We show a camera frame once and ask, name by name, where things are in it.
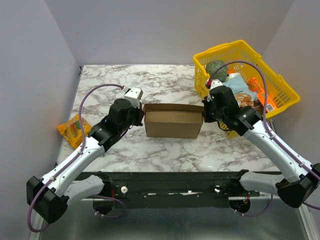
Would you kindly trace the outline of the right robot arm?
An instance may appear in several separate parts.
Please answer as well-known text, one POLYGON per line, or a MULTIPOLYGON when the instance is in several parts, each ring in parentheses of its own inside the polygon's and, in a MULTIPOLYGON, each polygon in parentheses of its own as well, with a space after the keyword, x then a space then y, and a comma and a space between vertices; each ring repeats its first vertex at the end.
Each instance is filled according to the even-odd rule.
POLYGON ((224 85, 209 91, 203 100, 205 122, 223 122, 230 130, 257 146, 280 170, 279 176, 245 172, 230 183, 230 191, 241 196, 247 191, 277 195, 292 208, 299 208, 320 184, 320 165, 299 156, 250 106, 240 108, 232 90, 224 85))

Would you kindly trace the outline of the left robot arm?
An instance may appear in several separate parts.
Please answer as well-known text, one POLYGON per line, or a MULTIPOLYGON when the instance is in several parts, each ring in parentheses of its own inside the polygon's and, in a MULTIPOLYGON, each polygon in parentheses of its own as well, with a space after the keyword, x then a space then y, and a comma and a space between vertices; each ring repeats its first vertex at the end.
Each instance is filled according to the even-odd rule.
POLYGON ((107 197, 111 185, 109 178, 102 173, 94 173, 78 183, 73 181, 90 163, 119 142, 131 126, 141 126, 143 116, 138 98, 125 96, 116 99, 108 115, 91 128, 80 146, 62 164, 41 178, 32 176, 27 181, 28 213, 36 211, 48 224, 52 224, 73 202, 94 195, 107 197))

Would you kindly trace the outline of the brown cardboard box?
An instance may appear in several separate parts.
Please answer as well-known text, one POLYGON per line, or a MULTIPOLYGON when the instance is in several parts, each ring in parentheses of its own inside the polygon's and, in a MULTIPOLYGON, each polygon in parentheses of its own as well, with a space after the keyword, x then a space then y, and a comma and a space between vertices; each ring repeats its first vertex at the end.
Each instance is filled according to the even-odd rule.
POLYGON ((190 104, 148 103, 144 126, 149 138, 196 139, 203 125, 203 107, 190 104))

